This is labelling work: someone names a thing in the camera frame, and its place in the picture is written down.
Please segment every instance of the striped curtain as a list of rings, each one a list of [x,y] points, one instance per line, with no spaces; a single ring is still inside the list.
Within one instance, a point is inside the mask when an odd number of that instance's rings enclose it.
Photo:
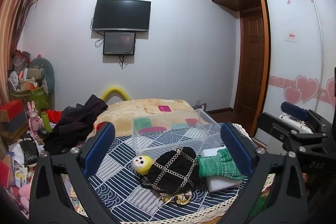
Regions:
[[[0,0],[0,106],[9,101],[7,70],[20,39],[32,0]]]

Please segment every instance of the green basket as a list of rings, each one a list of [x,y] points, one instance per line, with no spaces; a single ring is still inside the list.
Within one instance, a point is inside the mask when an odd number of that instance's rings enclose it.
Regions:
[[[35,108],[38,110],[39,115],[41,115],[41,110],[49,109],[51,106],[51,99],[48,95],[44,93],[42,87],[36,90],[25,90],[25,91],[10,91],[11,100],[21,100],[23,101],[24,109],[28,110],[27,102],[34,101]]]

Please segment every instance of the wooden floor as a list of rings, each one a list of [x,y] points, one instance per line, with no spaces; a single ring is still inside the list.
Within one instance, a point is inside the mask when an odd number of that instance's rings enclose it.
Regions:
[[[249,134],[251,131],[253,119],[248,119],[246,117],[242,117],[234,113],[233,111],[226,111],[216,114],[210,114],[211,118],[213,118],[216,122],[232,122],[241,124],[241,126],[246,130]]]

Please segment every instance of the beige blanket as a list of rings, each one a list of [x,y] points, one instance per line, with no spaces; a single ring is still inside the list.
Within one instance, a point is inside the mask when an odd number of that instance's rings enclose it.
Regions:
[[[160,105],[169,106],[171,112],[161,112],[158,108]],[[132,135],[131,121],[134,117],[190,110],[193,110],[193,108],[184,100],[138,99],[122,101],[109,105],[108,109],[97,117],[94,127],[101,122],[110,122],[115,127],[116,137],[127,136]],[[94,134],[94,132],[91,132],[88,138],[94,136]]]

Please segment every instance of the white foam block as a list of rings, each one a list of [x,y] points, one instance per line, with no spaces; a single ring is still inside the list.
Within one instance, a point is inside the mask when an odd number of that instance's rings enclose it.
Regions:
[[[217,155],[217,151],[219,149],[224,148],[226,147],[222,146],[217,148],[204,149],[201,153],[201,156],[202,157],[215,156]],[[208,183],[208,189],[210,193],[237,186],[242,182],[241,180],[232,180],[223,176],[206,177],[206,180]]]

